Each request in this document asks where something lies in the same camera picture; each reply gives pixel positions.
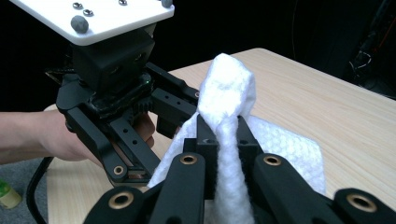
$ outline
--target white mounting plate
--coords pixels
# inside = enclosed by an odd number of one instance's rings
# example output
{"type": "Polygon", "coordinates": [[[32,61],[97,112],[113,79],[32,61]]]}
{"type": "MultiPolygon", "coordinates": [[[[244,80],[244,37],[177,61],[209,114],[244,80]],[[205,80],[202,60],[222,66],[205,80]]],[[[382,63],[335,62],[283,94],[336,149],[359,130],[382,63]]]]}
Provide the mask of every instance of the white mounting plate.
{"type": "Polygon", "coordinates": [[[70,42],[86,46],[115,35],[150,25],[174,15],[175,7],[163,7],[161,0],[127,0],[122,6],[119,0],[10,0],[70,42]],[[73,8],[79,2],[83,9],[73,8]],[[89,9],[93,16],[86,17],[89,9]],[[70,22],[73,17],[84,17],[89,30],[77,33],[70,22]]]}

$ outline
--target white cloth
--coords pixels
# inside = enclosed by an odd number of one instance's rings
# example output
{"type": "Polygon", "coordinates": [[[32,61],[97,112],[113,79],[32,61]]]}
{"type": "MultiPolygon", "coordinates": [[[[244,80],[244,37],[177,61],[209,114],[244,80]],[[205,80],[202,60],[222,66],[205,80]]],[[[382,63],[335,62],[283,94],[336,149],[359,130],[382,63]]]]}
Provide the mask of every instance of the white cloth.
{"type": "Polygon", "coordinates": [[[197,112],[187,120],[148,183],[166,178],[172,159],[183,151],[185,138],[196,137],[200,114],[219,142],[218,184],[214,202],[205,204],[205,223],[254,223],[248,189],[236,142],[237,116],[242,116],[264,152],[286,158],[317,192],[325,193],[321,152],[313,140],[251,116],[256,100],[253,74],[234,57],[218,55],[201,84],[197,112]]]}

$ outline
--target human hand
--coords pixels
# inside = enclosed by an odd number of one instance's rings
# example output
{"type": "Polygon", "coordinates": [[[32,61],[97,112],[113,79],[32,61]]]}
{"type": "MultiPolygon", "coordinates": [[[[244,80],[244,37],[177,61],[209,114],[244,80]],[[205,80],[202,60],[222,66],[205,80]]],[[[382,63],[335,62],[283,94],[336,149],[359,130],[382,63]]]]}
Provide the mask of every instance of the human hand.
{"type": "MultiPolygon", "coordinates": [[[[64,161],[90,160],[99,166],[102,164],[78,139],[75,133],[70,133],[65,126],[64,115],[58,110],[44,111],[42,113],[43,132],[38,136],[44,149],[52,157],[57,157],[64,161]]],[[[146,141],[149,147],[154,146],[152,135],[155,126],[148,114],[141,115],[134,123],[134,129],[146,141]]]]}

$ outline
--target person's finger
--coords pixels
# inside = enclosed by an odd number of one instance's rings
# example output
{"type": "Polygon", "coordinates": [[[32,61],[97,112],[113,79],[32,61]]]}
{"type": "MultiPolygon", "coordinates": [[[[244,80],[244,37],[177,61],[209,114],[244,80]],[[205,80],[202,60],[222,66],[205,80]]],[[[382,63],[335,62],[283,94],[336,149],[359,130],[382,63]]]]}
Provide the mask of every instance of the person's finger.
{"type": "Polygon", "coordinates": [[[149,147],[154,147],[154,138],[151,136],[148,140],[146,140],[146,144],[149,147]]]}
{"type": "Polygon", "coordinates": [[[85,157],[86,157],[88,160],[90,160],[90,161],[92,161],[93,163],[95,163],[96,165],[98,165],[99,167],[102,167],[102,168],[103,168],[102,163],[99,162],[99,160],[98,160],[95,156],[93,156],[93,154],[92,154],[90,151],[87,151],[87,152],[85,153],[85,157]]]}
{"type": "Polygon", "coordinates": [[[152,135],[155,132],[155,125],[149,117],[149,114],[142,114],[135,120],[134,130],[145,142],[152,138],[152,135]]]}

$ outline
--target black plastic part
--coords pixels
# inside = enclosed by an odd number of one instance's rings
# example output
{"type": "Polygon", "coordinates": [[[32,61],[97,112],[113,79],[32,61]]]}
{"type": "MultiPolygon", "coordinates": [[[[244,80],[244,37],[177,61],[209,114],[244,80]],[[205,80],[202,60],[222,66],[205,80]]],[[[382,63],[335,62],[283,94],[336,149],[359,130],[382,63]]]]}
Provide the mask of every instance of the black plastic part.
{"type": "Polygon", "coordinates": [[[56,106],[64,114],[73,107],[84,105],[92,95],[93,91],[88,86],[80,85],[77,74],[66,74],[58,90],[56,106]]]}
{"type": "Polygon", "coordinates": [[[157,132],[168,138],[173,138],[177,127],[196,111],[195,105],[159,88],[151,94],[151,99],[152,112],[159,117],[157,132]]]}
{"type": "Polygon", "coordinates": [[[85,218],[84,223],[143,223],[138,221],[144,202],[145,197],[139,189],[127,186],[116,187],[99,199],[85,218]]]}
{"type": "Polygon", "coordinates": [[[149,223],[202,223],[204,191],[204,158],[196,153],[175,156],[149,223]]]}
{"type": "Polygon", "coordinates": [[[372,194],[360,189],[340,189],[332,203],[345,223],[396,223],[396,213],[372,194]]]}
{"type": "Polygon", "coordinates": [[[89,46],[73,46],[73,65],[98,94],[117,91],[143,72],[153,48],[151,36],[140,28],[89,46]]]}
{"type": "MultiPolygon", "coordinates": [[[[110,127],[114,133],[113,135],[117,145],[129,161],[135,162],[134,166],[139,165],[142,167],[142,177],[145,178],[145,181],[149,182],[151,176],[154,175],[155,168],[160,163],[160,159],[158,159],[146,142],[132,128],[128,120],[124,118],[115,119],[110,122],[110,127]]],[[[132,183],[132,181],[132,179],[125,179],[123,182],[132,183]]]]}
{"type": "Polygon", "coordinates": [[[127,167],[107,136],[78,108],[72,108],[65,114],[67,123],[85,146],[104,165],[107,176],[112,182],[120,183],[127,177],[127,167]],[[122,172],[115,172],[121,167],[122,172]]]}
{"type": "Polygon", "coordinates": [[[279,224],[343,223],[284,158],[257,156],[254,180],[279,224]]]}
{"type": "Polygon", "coordinates": [[[160,88],[189,104],[198,105],[199,92],[195,88],[189,87],[183,79],[177,78],[161,69],[157,65],[148,62],[146,70],[155,80],[154,88],[160,88]]]}

